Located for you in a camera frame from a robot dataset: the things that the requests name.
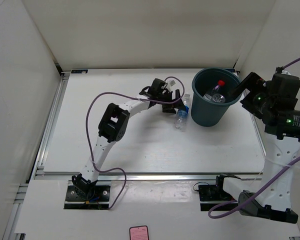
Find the clear bottle blue label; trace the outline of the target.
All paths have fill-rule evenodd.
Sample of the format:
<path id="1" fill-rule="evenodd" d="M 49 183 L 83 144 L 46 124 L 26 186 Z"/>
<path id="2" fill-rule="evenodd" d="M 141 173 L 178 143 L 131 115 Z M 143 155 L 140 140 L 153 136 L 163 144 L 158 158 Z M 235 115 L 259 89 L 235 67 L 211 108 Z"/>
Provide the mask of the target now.
<path id="1" fill-rule="evenodd" d="M 174 123 L 175 128 L 180 131 L 182 131 L 187 124 L 188 113 L 189 113 L 190 103 L 191 103 L 191 95 L 189 93 L 185 93 L 182 101 L 185 106 L 185 110 L 179 109 L 177 111 L 176 119 Z"/>

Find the clear bottle red label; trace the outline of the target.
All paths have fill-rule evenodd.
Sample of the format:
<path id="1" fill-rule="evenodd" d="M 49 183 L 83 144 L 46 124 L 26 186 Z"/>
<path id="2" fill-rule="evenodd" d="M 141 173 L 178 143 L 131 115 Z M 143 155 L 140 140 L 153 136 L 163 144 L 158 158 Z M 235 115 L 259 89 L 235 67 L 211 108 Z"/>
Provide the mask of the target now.
<path id="1" fill-rule="evenodd" d="M 203 98 L 206 99 L 207 101 L 211 102 L 211 98 L 214 94 L 222 94 L 224 96 L 224 86 L 226 85 L 226 83 L 223 80 L 219 80 L 217 82 L 217 85 L 212 87 L 210 90 L 208 90 Z"/>

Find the clear bottle black label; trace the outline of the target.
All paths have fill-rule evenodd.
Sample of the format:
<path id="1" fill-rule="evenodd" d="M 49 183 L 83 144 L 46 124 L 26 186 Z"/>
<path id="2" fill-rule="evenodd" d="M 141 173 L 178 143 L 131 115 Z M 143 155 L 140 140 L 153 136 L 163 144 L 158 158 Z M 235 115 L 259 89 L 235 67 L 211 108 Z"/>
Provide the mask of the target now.
<path id="1" fill-rule="evenodd" d="M 211 97 L 211 101 L 214 103 L 223 104 L 226 102 L 226 98 L 222 94 L 216 93 Z"/>

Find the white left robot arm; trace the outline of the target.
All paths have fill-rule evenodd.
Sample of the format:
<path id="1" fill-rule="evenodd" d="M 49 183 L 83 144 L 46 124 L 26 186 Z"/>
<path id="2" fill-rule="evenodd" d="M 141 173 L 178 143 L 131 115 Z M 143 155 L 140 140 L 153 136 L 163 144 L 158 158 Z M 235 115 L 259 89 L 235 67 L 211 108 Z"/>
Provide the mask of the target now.
<path id="1" fill-rule="evenodd" d="M 128 122 L 133 116 L 155 105 L 161 105 L 164 113 L 186 109 L 182 101 L 185 88 L 172 90 L 175 80 L 174 76 L 168 76 L 164 80 L 155 78 L 150 86 L 144 87 L 135 97 L 108 91 L 100 93 L 92 100 L 85 117 L 85 134 L 90 156 L 80 173 L 71 178 L 74 190 L 80 198 L 84 201 L 94 198 L 99 174 L 103 172 L 102 165 L 111 148 L 124 137 Z M 110 103 L 106 107 L 98 124 L 96 143 L 92 144 L 88 130 L 90 112 L 100 97 L 111 94 L 127 101 L 121 104 Z"/>

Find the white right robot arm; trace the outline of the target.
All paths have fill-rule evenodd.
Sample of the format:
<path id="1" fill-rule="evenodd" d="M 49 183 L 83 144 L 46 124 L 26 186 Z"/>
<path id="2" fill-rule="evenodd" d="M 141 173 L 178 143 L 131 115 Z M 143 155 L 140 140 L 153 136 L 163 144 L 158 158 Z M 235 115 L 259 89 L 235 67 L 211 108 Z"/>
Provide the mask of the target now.
<path id="1" fill-rule="evenodd" d="M 212 211 L 225 206 L 220 203 L 208 211 L 212 219 L 224 218 L 236 211 L 243 216 L 296 224 L 298 215 L 291 206 L 293 165 L 300 161 L 300 110 L 295 106 L 300 78 L 276 72 L 271 80 L 264 80 L 255 72 L 249 73 L 230 94 L 249 93 L 240 101 L 242 107 L 262 120 L 267 150 L 257 192 L 252 192 L 239 177 L 220 174 L 216 177 L 214 193 L 220 200 L 230 196 L 237 207 L 221 215 Z"/>

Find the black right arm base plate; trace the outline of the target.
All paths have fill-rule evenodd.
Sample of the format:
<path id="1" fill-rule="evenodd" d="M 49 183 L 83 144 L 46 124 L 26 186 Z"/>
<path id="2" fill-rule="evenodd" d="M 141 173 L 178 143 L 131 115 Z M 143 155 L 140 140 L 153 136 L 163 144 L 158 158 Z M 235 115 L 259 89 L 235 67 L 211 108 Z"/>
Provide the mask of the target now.
<path id="1" fill-rule="evenodd" d="M 230 194 L 218 190 L 215 184 L 205 181 L 195 183 L 192 190 L 199 195 L 201 212 L 208 212 L 216 205 L 234 200 Z"/>

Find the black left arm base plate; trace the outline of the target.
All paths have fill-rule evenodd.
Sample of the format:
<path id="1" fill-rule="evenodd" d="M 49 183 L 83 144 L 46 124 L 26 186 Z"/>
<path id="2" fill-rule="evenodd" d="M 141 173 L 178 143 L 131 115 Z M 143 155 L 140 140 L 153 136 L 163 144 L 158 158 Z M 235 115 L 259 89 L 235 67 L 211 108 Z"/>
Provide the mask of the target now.
<path id="1" fill-rule="evenodd" d="M 87 197 L 82 198 L 73 184 L 68 183 L 63 208 L 65 210 L 107 210 L 110 195 L 110 184 L 97 184 Z"/>

